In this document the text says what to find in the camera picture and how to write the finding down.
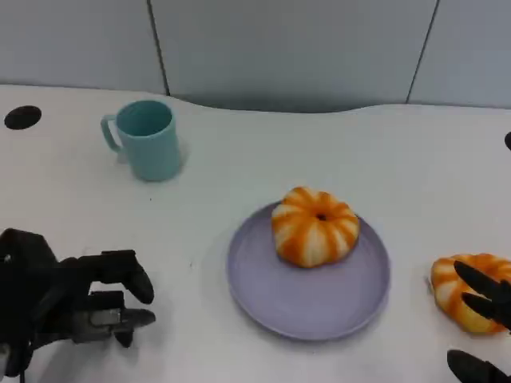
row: teal mug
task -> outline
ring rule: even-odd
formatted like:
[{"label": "teal mug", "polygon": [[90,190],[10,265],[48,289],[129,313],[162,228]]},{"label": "teal mug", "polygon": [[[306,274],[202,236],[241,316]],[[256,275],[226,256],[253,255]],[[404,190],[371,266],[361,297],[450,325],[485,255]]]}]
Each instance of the teal mug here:
[{"label": "teal mug", "polygon": [[[109,122],[117,126],[122,146],[110,132]],[[145,181],[172,178],[180,169],[176,118],[159,101],[136,101],[122,108],[116,116],[101,119],[106,143],[115,152],[123,152],[135,176]]]}]

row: white table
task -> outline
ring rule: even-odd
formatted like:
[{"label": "white table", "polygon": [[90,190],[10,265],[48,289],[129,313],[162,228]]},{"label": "white table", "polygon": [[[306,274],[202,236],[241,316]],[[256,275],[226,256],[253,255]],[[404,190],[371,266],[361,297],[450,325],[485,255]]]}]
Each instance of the white table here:
[{"label": "white table", "polygon": [[[116,162],[99,120],[139,99],[168,102],[188,152],[174,180],[145,184]],[[511,256],[511,111],[385,105],[298,115],[216,110],[146,93],[0,87],[0,229],[43,234],[59,258],[133,248],[156,289],[157,322],[133,349],[59,343],[28,382],[455,382],[456,347],[511,373],[511,339],[472,338],[434,305],[423,277],[439,256]],[[345,199],[392,261],[377,321],[338,342],[293,342],[236,308],[224,275],[234,230],[306,184]],[[127,295],[129,306],[140,306]]]}]

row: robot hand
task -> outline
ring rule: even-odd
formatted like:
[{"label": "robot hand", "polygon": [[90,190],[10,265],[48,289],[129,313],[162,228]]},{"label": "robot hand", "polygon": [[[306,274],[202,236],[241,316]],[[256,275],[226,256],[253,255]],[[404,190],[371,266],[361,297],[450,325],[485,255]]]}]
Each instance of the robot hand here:
[{"label": "robot hand", "polygon": [[32,353],[51,342],[115,338],[129,347],[133,331],[156,320],[126,309],[122,291],[94,291],[92,282],[121,283],[150,304],[153,285],[135,251],[104,251],[58,262],[44,237],[14,229],[0,235],[0,378],[22,375]]},{"label": "robot hand", "polygon": [[[474,291],[482,296],[463,293],[463,302],[481,316],[493,319],[511,330],[511,284],[496,282],[480,271],[456,261],[454,269]],[[461,383],[510,383],[502,371],[488,361],[482,361],[458,349],[447,353],[447,363]]]}]

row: pumpkin-shaped bun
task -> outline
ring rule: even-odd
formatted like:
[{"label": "pumpkin-shaped bun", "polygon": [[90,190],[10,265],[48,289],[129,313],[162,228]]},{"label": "pumpkin-shaped bun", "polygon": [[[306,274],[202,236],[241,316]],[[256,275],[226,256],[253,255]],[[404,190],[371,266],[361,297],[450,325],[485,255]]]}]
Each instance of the pumpkin-shaped bun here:
[{"label": "pumpkin-shaped bun", "polygon": [[280,258],[314,267],[344,258],[358,238],[359,223],[344,202],[324,191],[294,188],[271,214]]},{"label": "pumpkin-shaped bun", "polygon": [[462,329],[470,333],[496,333],[504,327],[486,319],[470,309],[461,299],[461,293],[480,295],[472,290],[454,269],[454,261],[462,261],[496,281],[507,279],[511,282],[511,262],[491,254],[459,254],[440,258],[431,267],[431,283],[438,306]]}]

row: lavender plate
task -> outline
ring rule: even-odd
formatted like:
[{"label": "lavender plate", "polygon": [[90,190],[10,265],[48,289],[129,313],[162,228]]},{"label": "lavender plate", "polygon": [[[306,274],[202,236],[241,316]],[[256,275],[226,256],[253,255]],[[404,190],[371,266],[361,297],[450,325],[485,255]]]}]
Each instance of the lavender plate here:
[{"label": "lavender plate", "polygon": [[361,329],[385,306],[390,260],[363,219],[353,251],[341,262],[301,269],[276,254],[272,203],[238,229],[228,254],[231,294],[259,324],[276,333],[324,341]]}]

